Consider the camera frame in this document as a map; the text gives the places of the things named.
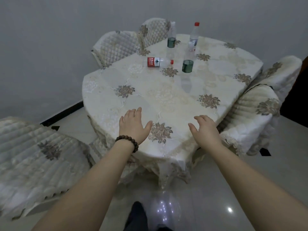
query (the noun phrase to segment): white bottle cap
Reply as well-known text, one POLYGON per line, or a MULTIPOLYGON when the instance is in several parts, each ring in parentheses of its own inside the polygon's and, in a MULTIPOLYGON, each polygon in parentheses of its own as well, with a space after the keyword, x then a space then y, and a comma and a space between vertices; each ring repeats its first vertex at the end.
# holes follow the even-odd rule
POLYGON ((194 41, 188 42, 188 48, 189 48, 189 49, 193 49, 194 46, 195 46, 195 42, 194 42, 194 41))

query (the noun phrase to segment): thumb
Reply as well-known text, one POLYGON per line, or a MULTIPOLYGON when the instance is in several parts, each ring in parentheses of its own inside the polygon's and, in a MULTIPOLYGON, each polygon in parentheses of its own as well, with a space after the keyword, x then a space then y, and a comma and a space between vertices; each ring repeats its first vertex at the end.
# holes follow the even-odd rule
POLYGON ((193 136, 194 136, 196 133, 198 133, 198 130, 197 130, 197 128, 194 126, 194 124, 188 123, 188 126, 189 126, 190 132, 192 133, 193 136))
POLYGON ((152 129, 152 123, 153 123, 152 121, 149 121, 144 128, 148 135, 150 134, 150 131, 152 129))

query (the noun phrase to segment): floral tablecloth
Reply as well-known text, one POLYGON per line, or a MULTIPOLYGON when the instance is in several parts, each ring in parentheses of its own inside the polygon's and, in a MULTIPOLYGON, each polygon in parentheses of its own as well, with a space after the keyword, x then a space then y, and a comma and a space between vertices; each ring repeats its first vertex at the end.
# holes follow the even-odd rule
POLYGON ((140 106, 142 123, 153 121, 148 139, 133 157, 159 176, 162 187, 175 176, 190 179, 198 146, 187 123, 198 126, 193 117, 207 115, 219 124, 263 66, 233 44, 199 37, 192 72, 183 73, 188 41, 189 35, 177 35, 174 64, 168 68, 146 66, 147 57, 165 58, 170 53, 165 39, 83 80, 84 106, 108 148, 128 109, 140 106))

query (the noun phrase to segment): red label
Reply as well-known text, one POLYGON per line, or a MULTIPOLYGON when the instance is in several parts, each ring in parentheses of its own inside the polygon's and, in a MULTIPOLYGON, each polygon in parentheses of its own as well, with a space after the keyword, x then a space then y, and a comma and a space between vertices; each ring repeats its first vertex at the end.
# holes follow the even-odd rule
POLYGON ((148 67, 155 67, 154 58, 148 58, 148 67))

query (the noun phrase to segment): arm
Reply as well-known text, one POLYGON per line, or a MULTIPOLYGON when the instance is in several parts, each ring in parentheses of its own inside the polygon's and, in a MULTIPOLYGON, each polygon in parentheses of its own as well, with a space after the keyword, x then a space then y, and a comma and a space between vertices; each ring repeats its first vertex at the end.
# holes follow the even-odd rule
POLYGON ((213 157, 256 230, 308 230, 306 206, 224 147, 212 119, 194 118, 200 126, 188 124, 194 139, 213 157))
MULTIPOLYGON (((149 135, 152 121, 145 128, 141 108, 128 110, 120 118, 119 135, 128 135, 141 144, 149 135)), ((36 230, 99 230, 118 181, 134 145, 117 141, 111 150, 41 218, 36 230)))

